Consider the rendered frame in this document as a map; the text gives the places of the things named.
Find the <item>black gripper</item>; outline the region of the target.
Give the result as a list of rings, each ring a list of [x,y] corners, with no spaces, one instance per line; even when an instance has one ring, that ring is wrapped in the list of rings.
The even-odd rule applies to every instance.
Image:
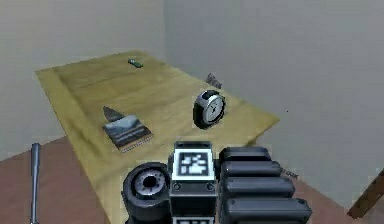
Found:
[[[128,213],[125,224],[170,224],[169,185],[164,163],[147,162],[131,170],[121,191]]]

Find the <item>yellow wooden table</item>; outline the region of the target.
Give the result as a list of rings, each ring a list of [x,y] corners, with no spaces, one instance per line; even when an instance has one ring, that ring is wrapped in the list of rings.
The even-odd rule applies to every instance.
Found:
[[[129,64],[129,58],[143,68]],[[208,140],[219,152],[254,143],[279,120],[227,94],[224,118],[203,131],[194,125],[192,110],[208,84],[141,51],[45,68],[36,74],[106,214],[106,224],[124,224],[128,218],[121,198],[128,172],[144,162],[166,161],[175,141]],[[104,106],[136,115],[153,138],[120,152],[102,129]]]

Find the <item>black and silver clock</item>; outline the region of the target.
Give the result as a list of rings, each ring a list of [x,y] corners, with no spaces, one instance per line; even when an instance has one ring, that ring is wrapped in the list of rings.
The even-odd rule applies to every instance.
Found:
[[[217,124],[225,114],[226,101],[216,90],[206,90],[195,100],[193,121],[199,128],[206,130]]]

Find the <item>grey metal pole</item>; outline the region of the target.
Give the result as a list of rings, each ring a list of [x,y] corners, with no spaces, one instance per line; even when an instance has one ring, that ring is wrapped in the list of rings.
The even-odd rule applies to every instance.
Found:
[[[41,145],[39,143],[33,143],[31,147],[32,199],[30,224],[39,224],[37,220],[37,189],[40,164],[40,148]]]

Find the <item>small grey object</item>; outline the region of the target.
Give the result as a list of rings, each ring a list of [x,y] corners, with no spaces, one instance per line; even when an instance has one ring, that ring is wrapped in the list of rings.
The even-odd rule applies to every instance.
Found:
[[[206,78],[206,82],[211,86],[214,86],[215,88],[218,88],[218,89],[222,88],[222,84],[216,79],[216,77],[212,73],[208,74]]]

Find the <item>brown wooden furniture piece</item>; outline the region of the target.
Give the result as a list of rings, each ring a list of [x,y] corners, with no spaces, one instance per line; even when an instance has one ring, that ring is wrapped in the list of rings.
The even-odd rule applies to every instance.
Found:
[[[384,195],[384,169],[369,184],[347,214],[353,219],[363,218]]]

